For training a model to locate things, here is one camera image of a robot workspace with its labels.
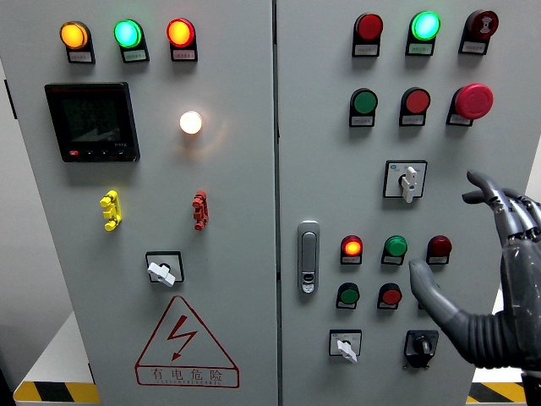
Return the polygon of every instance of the red terminal connector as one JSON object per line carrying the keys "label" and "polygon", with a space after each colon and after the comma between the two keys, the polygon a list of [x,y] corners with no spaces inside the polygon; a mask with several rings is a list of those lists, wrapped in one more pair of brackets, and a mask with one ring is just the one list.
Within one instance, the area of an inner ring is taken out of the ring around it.
{"label": "red terminal connector", "polygon": [[201,231],[209,222],[209,207],[207,206],[206,193],[203,190],[197,191],[192,206],[195,209],[195,231]]}

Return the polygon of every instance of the illuminated indicator light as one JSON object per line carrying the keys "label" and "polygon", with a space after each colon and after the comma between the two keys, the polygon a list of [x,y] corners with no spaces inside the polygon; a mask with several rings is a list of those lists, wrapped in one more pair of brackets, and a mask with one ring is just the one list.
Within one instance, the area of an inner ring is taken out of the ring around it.
{"label": "illuminated indicator light", "polygon": [[347,256],[359,256],[363,252],[363,241],[356,235],[349,235],[342,240],[342,251]]}
{"label": "illuminated indicator light", "polygon": [[186,19],[174,19],[167,26],[167,39],[175,47],[187,47],[194,40],[195,30]]}
{"label": "illuminated indicator light", "polygon": [[406,99],[406,108],[414,114],[424,112],[430,105],[430,97],[426,91],[417,90],[409,94]]}
{"label": "illuminated indicator light", "polygon": [[60,28],[60,39],[69,49],[81,49],[88,43],[88,30],[78,21],[69,21]]}
{"label": "illuminated indicator light", "polygon": [[372,112],[378,105],[378,99],[371,91],[361,91],[353,101],[355,110],[362,114]]}
{"label": "illuminated indicator light", "polygon": [[347,289],[347,290],[344,290],[341,294],[340,294],[340,300],[342,301],[342,303],[345,303],[346,305],[353,305],[354,303],[356,303],[358,300],[359,300],[360,296],[358,294],[358,292],[354,289]]}
{"label": "illuminated indicator light", "polygon": [[385,241],[385,250],[391,256],[403,256],[407,252],[406,240],[400,235],[390,237]]}
{"label": "illuminated indicator light", "polygon": [[402,299],[402,293],[398,290],[388,290],[383,294],[383,302],[387,305],[396,305]]}
{"label": "illuminated indicator light", "polygon": [[455,100],[456,112],[464,118],[476,120],[486,115],[494,103],[492,90],[482,83],[462,87]]}
{"label": "illuminated indicator light", "polygon": [[186,112],[180,118],[180,128],[186,134],[197,134],[203,125],[203,118],[198,112]]}
{"label": "illuminated indicator light", "polygon": [[423,11],[412,22],[412,34],[420,41],[430,41],[440,30],[440,17],[433,11]]}
{"label": "illuminated indicator light", "polygon": [[383,20],[377,14],[365,14],[358,21],[357,33],[366,41],[375,40],[383,31]]}
{"label": "illuminated indicator light", "polygon": [[121,47],[136,47],[141,42],[142,37],[139,24],[131,19],[118,21],[115,25],[115,39]]}

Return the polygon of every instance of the orange indicator light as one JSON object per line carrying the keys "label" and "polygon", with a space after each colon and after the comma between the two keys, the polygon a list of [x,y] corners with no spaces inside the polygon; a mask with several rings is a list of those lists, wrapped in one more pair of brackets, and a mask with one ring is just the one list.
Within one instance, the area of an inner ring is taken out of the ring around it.
{"label": "orange indicator light", "polygon": [[194,26],[186,19],[174,19],[167,26],[167,39],[175,47],[187,47],[192,43],[194,37]]}
{"label": "orange indicator light", "polygon": [[354,235],[345,237],[342,240],[342,250],[347,256],[359,256],[363,252],[363,241]]}
{"label": "orange indicator light", "polygon": [[88,43],[88,29],[79,21],[69,21],[60,28],[60,39],[69,49],[81,49]]}

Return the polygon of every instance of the lightning bolt symbol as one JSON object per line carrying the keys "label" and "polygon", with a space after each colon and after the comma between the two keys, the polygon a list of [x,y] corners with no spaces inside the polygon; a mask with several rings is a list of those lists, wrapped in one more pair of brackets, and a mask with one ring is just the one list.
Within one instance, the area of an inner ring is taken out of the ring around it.
{"label": "lightning bolt symbol", "polygon": [[187,337],[188,336],[188,339],[186,340],[186,343],[184,343],[184,345],[176,353],[173,353],[171,361],[174,361],[175,359],[180,358],[180,353],[182,352],[184,347],[186,347],[188,345],[188,343],[192,340],[192,338],[194,338],[195,334],[197,334],[197,331],[195,331],[195,332],[185,332],[184,334],[177,334],[178,330],[180,330],[180,327],[183,326],[184,322],[187,319],[188,319],[188,317],[186,317],[185,315],[181,315],[180,319],[178,319],[178,321],[177,321],[177,324],[175,325],[175,327],[172,329],[171,333],[169,334],[169,337],[167,337],[167,340],[174,340],[175,338]]}

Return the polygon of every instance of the green push button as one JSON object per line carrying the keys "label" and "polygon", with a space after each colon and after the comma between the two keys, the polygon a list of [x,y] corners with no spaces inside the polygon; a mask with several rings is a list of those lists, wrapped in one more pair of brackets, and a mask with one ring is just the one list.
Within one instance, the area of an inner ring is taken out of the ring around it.
{"label": "green push button", "polygon": [[407,251],[406,239],[400,235],[394,235],[385,241],[385,250],[391,256],[403,256]]}
{"label": "green push button", "polygon": [[349,305],[349,304],[353,305],[357,303],[358,299],[359,299],[358,291],[353,290],[353,289],[345,290],[340,295],[340,300],[342,301],[342,303],[345,303],[346,305]]}
{"label": "green push button", "polygon": [[368,114],[373,112],[378,105],[378,98],[375,96],[374,92],[369,91],[368,89],[361,90],[353,100],[353,106],[355,110],[361,114]]}

